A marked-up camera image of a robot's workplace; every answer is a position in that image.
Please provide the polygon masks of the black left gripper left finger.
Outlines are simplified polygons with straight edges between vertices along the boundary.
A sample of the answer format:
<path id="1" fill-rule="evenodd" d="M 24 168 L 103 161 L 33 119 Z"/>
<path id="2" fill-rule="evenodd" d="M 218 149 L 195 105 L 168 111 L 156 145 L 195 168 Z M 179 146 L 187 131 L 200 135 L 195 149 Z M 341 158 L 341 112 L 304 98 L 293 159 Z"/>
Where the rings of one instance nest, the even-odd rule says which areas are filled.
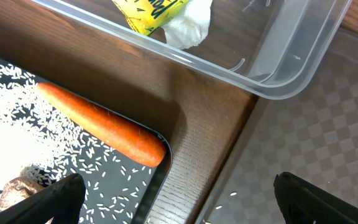
<path id="1" fill-rule="evenodd" d="M 71 174 L 0 212 L 0 224 L 77 224 L 85 191 L 83 177 Z"/>

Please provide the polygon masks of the white paper napkin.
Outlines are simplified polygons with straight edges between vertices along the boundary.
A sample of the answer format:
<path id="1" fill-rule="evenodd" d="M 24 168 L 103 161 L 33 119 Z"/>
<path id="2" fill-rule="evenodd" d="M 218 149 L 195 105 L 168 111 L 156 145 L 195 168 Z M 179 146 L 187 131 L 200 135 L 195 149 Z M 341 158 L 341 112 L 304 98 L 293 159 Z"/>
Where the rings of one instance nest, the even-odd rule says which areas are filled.
<path id="1" fill-rule="evenodd" d="M 162 26 L 166 42 L 176 49 L 198 46 L 208 35 L 213 0 L 191 0 Z"/>

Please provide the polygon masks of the orange carrot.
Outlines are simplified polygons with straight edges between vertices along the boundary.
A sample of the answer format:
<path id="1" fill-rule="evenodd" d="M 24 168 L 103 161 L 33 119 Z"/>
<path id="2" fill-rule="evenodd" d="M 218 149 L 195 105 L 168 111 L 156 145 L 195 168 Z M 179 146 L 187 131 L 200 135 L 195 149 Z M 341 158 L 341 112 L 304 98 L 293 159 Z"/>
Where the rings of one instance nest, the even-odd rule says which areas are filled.
<path id="1" fill-rule="evenodd" d="M 51 83 L 38 83 L 37 91 L 76 124 L 133 161 L 157 167 L 165 157 L 162 141 L 138 124 Z"/>

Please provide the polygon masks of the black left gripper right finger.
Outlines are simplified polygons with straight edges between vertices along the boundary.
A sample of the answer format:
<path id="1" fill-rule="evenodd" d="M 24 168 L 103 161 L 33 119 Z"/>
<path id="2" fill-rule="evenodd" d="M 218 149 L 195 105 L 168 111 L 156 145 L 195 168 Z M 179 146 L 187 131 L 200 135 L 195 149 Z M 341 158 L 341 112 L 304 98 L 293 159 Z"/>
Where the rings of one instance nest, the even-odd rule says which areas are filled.
<path id="1" fill-rule="evenodd" d="M 273 187 L 286 223 L 358 223 L 357 207 L 290 172 L 276 175 Z"/>

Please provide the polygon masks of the foil snack wrapper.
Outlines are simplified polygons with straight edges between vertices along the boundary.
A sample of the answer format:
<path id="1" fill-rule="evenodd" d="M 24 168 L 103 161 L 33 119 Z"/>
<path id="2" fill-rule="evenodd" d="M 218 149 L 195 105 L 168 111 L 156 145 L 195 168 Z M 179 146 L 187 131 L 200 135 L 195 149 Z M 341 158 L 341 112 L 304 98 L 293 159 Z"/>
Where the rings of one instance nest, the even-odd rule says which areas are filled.
<path id="1" fill-rule="evenodd" d="M 112 0 L 132 30 L 150 35 L 172 20 L 190 0 Z"/>

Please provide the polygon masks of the brown dried mushroom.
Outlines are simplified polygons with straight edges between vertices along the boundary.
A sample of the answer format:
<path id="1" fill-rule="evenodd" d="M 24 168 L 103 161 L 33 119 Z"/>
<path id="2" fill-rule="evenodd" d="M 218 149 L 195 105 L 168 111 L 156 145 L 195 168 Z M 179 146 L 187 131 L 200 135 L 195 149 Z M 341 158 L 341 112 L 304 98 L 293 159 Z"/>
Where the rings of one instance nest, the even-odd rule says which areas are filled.
<path id="1" fill-rule="evenodd" d="M 26 177 L 17 177 L 10 180 L 3 188 L 0 198 L 0 210 L 21 202 L 22 200 L 40 192 L 45 187 Z"/>

